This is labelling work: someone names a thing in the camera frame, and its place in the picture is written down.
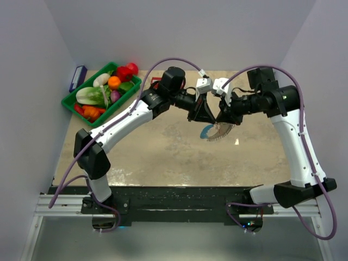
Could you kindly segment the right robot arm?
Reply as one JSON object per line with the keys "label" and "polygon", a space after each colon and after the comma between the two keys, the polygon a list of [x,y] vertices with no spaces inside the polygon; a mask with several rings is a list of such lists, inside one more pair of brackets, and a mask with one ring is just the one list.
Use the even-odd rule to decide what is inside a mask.
{"label": "right robot arm", "polygon": [[246,73],[251,89],[243,96],[234,92],[231,80],[214,80],[212,93],[221,98],[216,121],[240,125],[245,115],[266,114],[282,143],[290,180],[250,189],[249,196],[242,200],[244,211],[253,214],[262,203],[278,203],[289,208],[335,190],[335,179],[326,176],[315,155],[298,84],[280,87],[268,66],[254,67]]}

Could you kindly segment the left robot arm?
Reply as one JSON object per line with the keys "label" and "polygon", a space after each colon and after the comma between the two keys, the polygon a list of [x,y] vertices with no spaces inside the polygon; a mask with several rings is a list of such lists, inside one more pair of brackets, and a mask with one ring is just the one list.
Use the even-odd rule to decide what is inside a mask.
{"label": "left robot arm", "polygon": [[185,72],[178,67],[169,67],[161,79],[144,90],[128,109],[98,128],[89,132],[82,129],[76,134],[74,155],[78,158],[78,166],[88,177],[91,192],[95,196],[93,206],[100,213],[109,212],[113,206],[107,180],[107,172],[111,167],[107,154],[120,140],[168,111],[172,105],[187,111],[189,121],[215,123],[215,117],[207,104],[207,93],[213,87],[212,80],[202,76],[194,88],[194,94],[182,88],[184,83]]}

